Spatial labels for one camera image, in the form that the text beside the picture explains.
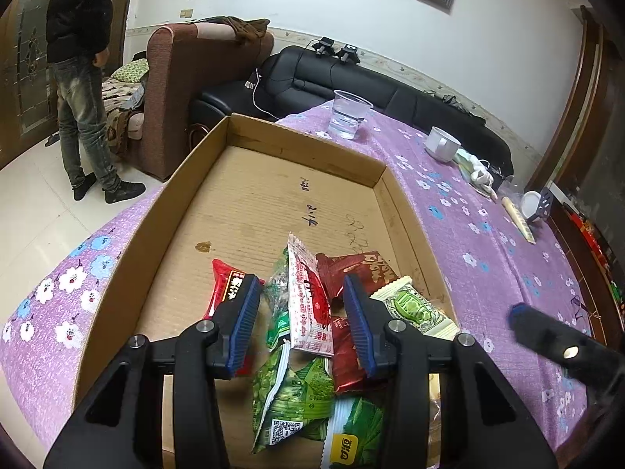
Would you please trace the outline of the dark red foil snack bag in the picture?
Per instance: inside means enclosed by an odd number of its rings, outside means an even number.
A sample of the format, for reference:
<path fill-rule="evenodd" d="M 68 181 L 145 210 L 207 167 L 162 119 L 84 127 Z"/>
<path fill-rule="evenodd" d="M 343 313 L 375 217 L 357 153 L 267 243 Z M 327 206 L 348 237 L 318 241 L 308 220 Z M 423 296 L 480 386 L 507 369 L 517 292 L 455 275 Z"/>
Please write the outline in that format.
<path fill-rule="evenodd" d="M 398 275 L 379 252 L 330 257 L 317 253 L 318 271 L 329 300 L 341 299 L 344 278 L 357 275 L 364 291 L 372 294 L 385 285 L 394 282 Z"/>

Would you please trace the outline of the white red snack packet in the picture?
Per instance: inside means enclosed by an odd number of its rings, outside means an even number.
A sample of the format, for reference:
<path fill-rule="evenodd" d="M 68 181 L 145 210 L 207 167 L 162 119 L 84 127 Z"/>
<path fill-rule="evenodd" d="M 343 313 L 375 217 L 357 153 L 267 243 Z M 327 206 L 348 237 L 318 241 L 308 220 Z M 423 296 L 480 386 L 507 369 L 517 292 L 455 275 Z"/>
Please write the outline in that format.
<path fill-rule="evenodd" d="M 288 313 L 291 347 L 333 358 L 330 303 L 318 272 L 318 263 L 295 234 L 287 239 Z"/>

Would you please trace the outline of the red narrow snack packet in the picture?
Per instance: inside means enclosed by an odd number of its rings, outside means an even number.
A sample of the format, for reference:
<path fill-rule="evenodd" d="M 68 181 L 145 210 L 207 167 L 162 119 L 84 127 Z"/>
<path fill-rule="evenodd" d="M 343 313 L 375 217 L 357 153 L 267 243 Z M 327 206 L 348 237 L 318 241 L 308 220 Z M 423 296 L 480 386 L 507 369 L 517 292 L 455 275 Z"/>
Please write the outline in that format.
<path fill-rule="evenodd" d="M 237 288 L 241 285 L 246 273 L 238 270 L 222 260 L 213 260 L 213 272 L 215 277 L 215 285 L 213 288 L 212 296 L 209 302 L 209 308 L 204 318 L 211 321 L 217 307 L 226 302 L 226 300 L 232 300 L 235 297 Z M 264 281 L 259 278 L 262 284 L 262 291 L 264 288 Z"/>

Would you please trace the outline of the green white candy packet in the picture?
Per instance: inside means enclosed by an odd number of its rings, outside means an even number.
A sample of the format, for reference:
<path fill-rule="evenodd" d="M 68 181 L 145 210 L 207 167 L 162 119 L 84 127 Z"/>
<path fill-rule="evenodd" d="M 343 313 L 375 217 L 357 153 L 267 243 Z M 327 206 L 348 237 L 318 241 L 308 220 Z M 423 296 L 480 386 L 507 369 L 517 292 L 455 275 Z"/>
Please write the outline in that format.
<path fill-rule="evenodd" d="M 451 318 L 415 289 L 408 275 L 378 289 L 371 297 L 384 303 L 392 318 L 405 321 L 425 336 L 452 341 L 460 332 Z"/>

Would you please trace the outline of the green leafy snack bag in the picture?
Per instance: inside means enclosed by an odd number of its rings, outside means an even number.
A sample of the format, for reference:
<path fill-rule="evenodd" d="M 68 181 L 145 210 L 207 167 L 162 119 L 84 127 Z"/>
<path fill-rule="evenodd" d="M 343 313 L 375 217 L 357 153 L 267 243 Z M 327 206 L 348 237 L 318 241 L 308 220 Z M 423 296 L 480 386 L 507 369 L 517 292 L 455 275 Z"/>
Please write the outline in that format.
<path fill-rule="evenodd" d="M 291 346 L 283 342 L 271 351 L 252 381 L 254 454 L 301 436 L 323 442 L 335 402 L 334 381 L 323 357 L 302 369 L 290 366 Z"/>

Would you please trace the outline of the purple floral tablecloth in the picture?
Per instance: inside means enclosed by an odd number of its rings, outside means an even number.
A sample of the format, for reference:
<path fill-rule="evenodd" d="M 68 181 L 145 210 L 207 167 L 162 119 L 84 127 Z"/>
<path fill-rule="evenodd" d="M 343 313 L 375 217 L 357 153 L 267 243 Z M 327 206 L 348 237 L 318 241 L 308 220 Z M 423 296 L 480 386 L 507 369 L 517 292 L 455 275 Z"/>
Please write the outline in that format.
<path fill-rule="evenodd" d="M 481 343 L 558 447 L 586 410 L 585 387 L 517 345 L 506 316 L 513 304 L 527 303 L 588 333 L 579 282 L 547 224 L 539 224 L 535 242 L 527 242 L 499 203 L 478 194 L 454 165 L 433 160 L 424 142 L 421 131 L 374 111 L 350 146 L 392 171 L 421 221 L 461 329 Z M 45 445 L 69 417 L 95 309 L 154 201 L 154 194 L 142 196 L 82 242 L 3 326 L 4 376 Z"/>

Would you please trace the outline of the cream tube with barcode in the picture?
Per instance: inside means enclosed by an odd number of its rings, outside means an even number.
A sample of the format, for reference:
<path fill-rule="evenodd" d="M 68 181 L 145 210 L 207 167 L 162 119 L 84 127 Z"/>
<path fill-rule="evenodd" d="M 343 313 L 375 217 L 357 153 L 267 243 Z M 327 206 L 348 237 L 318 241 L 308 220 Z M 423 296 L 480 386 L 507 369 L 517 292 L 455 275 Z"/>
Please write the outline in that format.
<path fill-rule="evenodd" d="M 513 224 L 515 224 L 516 228 L 519 230 L 523 238 L 531 245 L 535 245 L 536 239 L 527 221 L 520 212 L 520 209 L 517 208 L 516 204 L 511 199 L 509 199 L 509 197 L 504 196 L 502 198 L 502 206 L 506 210 L 506 213 L 509 214 L 509 218 L 511 218 L 511 221 L 513 222 Z"/>

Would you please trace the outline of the white bowl container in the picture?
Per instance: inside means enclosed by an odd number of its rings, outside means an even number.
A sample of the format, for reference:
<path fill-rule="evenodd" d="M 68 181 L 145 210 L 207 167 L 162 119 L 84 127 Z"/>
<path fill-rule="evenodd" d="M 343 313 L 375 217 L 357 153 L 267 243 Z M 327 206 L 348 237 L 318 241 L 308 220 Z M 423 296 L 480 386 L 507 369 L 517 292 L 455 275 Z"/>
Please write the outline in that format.
<path fill-rule="evenodd" d="M 520 200 L 520 212 L 525 221 L 529 224 L 537 218 L 541 195 L 536 191 L 527 191 Z"/>

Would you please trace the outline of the cardboard tray box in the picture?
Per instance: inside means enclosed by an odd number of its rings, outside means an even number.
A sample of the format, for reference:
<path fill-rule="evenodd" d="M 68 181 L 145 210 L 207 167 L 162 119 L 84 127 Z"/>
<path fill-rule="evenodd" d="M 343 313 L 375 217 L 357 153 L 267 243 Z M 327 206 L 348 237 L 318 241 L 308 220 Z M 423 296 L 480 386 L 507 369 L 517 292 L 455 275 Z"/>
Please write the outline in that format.
<path fill-rule="evenodd" d="M 95 315 L 75 409 L 52 468 L 216 468 L 200 439 L 204 396 L 164 378 L 150 356 L 201 319 L 219 258 L 268 277 L 296 235 L 312 252 L 375 250 L 437 307 L 449 289 L 398 180 L 375 159 L 232 115 L 182 162 L 148 210 Z"/>

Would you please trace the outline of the white cloth bundle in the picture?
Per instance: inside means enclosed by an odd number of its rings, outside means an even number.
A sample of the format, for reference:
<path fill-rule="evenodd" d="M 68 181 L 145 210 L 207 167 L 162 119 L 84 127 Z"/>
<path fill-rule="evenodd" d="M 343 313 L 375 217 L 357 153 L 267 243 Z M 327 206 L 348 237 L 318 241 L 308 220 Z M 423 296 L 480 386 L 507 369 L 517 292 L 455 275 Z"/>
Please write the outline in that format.
<path fill-rule="evenodd" d="M 454 162 L 458 164 L 463 178 L 478 193 L 491 201 L 498 200 L 494 190 L 494 177 L 482 161 L 464 148 L 460 148 L 454 155 Z"/>

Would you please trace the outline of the wooden cabinet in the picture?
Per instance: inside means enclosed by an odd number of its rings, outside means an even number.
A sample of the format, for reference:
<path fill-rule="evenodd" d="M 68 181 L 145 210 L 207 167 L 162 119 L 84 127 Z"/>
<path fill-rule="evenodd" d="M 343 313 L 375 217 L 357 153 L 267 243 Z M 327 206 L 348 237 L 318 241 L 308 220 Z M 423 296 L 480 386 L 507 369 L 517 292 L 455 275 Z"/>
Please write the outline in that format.
<path fill-rule="evenodd" d="M 583 26 L 572 88 L 529 188 L 555 195 L 548 222 L 579 284 L 598 342 L 624 340 L 624 56 L 594 10 Z"/>

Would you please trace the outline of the white ceramic mug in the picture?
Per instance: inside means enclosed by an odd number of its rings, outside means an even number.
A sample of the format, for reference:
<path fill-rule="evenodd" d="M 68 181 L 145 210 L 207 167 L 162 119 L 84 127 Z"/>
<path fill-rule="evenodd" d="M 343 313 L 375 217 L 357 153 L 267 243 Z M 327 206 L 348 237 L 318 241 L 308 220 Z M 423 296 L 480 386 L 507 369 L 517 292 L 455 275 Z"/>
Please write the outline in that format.
<path fill-rule="evenodd" d="M 461 148 L 461 142 L 447 131 L 432 126 L 424 143 L 425 151 L 436 161 L 448 163 Z"/>

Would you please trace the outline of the clear plastic water cup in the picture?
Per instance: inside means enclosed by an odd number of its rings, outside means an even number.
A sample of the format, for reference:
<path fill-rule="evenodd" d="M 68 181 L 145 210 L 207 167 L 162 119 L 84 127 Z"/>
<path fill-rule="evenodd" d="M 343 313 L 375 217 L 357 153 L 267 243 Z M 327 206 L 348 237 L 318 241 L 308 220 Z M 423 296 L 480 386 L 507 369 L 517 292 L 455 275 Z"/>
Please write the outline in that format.
<path fill-rule="evenodd" d="M 373 104 L 354 93 L 335 90 L 330 112 L 329 132 L 354 140 L 363 121 L 373 109 Z"/>

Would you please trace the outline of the black leather sofa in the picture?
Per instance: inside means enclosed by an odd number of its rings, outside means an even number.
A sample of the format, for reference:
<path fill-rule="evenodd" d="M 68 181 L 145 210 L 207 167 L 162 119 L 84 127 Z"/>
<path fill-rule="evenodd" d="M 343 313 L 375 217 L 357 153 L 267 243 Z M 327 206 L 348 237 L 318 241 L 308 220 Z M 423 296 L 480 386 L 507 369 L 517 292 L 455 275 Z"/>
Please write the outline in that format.
<path fill-rule="evenodd" d="M 267 58 L 244 81 L 199 90 L 189 102 L 187 123 L 212 128 L 233 112 L 275 122 L 333 100 L 337 90 L 358 95 L 382 115 L 424 132 L 433 126 L 442 128 L 502 176 L 514 173 L 505 140 L 488 129 L 484 119 L 462 109 L 451 95 L 437 97 L 357 64 L 297 46 Z"/>

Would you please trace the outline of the standing person in black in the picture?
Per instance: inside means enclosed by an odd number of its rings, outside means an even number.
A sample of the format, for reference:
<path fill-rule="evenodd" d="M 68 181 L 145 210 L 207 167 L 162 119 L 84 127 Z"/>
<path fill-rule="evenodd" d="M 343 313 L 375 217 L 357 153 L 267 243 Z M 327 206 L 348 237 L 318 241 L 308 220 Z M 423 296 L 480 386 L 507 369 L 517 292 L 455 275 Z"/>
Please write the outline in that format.
<path fill-rule="evenodd" d="M 109 204 L 145 192 L 144 184 L 120 178 L 106 140 L 102 70 L 112 16 L 112 0 L 50 0 L 46 10 L 46 60 L 56 82 L 61 158 L 76 201 L 95 182 Z"/>

